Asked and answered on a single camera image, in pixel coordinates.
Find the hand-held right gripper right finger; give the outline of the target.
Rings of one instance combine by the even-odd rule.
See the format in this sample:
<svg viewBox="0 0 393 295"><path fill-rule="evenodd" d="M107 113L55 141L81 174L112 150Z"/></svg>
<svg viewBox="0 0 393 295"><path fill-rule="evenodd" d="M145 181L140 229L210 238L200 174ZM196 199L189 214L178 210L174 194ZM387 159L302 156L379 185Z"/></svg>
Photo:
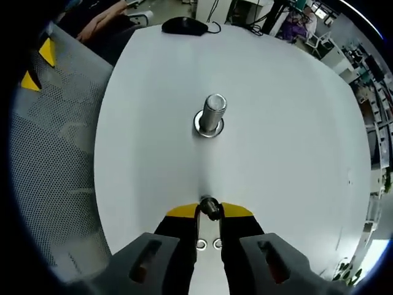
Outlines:
<svg viewBox="0 0 393 295"><path fill-rule="evenodd" d="M336 294L308 258L274 233L264 233L248 209L221 203L221 257L230 294Z"/></svg>

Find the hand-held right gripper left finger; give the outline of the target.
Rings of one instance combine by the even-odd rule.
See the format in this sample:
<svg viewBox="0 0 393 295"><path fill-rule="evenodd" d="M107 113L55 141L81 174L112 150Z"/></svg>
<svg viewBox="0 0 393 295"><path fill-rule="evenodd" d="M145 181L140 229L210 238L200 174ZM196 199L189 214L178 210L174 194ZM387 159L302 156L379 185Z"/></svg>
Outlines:
<svg viewBox="0 0 393 295"><path fill-rule="evenodd" d="M197 259L197 203L169 210L152 233L143 233L113 255L82 294L187 294Z"/></svg>

